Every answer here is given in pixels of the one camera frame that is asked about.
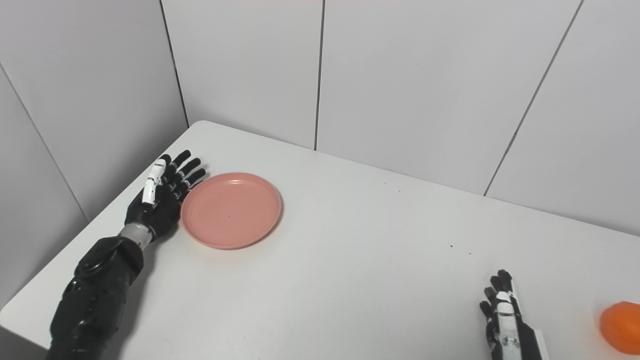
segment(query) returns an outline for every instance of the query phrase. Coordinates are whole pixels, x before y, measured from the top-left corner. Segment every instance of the robotic hand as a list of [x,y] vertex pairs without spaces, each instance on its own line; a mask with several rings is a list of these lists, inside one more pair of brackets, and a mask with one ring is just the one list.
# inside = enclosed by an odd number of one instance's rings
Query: robotic hand
[[127,294],[144,266],[143,250],[166,236],[180,217],[187,193],[205,175],[188,150],[173,161],[162,155],[127,209],[120,234],[102,238],[84,255],[51,322],[46,360],[98,360],[113,339]]
[[491,277],[492,287],[484,289],[489,301],[480,309],[486,316],[486,339],[492,360],[549,360],[542,332],[522,320],[522,312],[506,270]]

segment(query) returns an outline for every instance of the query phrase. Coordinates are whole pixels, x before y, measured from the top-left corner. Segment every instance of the white table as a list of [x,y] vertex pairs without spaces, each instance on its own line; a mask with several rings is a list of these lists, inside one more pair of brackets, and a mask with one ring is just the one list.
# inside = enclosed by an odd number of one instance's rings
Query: white table
[[[167,151],[185,148],[212,175],[271,181],[282,219],[245,249],[211,249],[182,227],[148,247],[113,357],[489,359],[478,302],[505,268],[552,359],[628,359],[597,323],[640,302],[640,238],[210,122]],[[48,347],[76,263],[122,228],[146,173],[4,307],[5,329]]]

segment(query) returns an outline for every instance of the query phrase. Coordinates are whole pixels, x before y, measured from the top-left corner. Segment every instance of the black robotic forearm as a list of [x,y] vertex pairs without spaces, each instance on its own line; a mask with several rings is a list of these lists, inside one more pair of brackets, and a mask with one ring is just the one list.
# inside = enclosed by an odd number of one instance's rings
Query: black robotic forearm
[[124,236],[100,239],[78,263],[58,304],[46,360],[100,359],[143,266],[136,241]]

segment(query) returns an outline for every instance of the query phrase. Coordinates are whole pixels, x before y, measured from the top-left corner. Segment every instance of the orange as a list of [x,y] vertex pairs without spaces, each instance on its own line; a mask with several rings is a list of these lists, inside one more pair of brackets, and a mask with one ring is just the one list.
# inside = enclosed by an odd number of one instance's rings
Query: orange
[[640,304],[623,301],[603,311],[600,332],[618,351],[640,355]]

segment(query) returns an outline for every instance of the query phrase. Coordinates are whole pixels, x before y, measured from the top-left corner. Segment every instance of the pink plate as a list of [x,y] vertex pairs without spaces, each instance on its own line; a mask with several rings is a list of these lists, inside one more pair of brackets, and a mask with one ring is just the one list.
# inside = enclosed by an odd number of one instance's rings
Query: pink plate
[[182,223],[199,242],[238,249],[267,235],[278,222],[282,202],[265,179],[244,172],[216,175],[193,188],[182,205]]

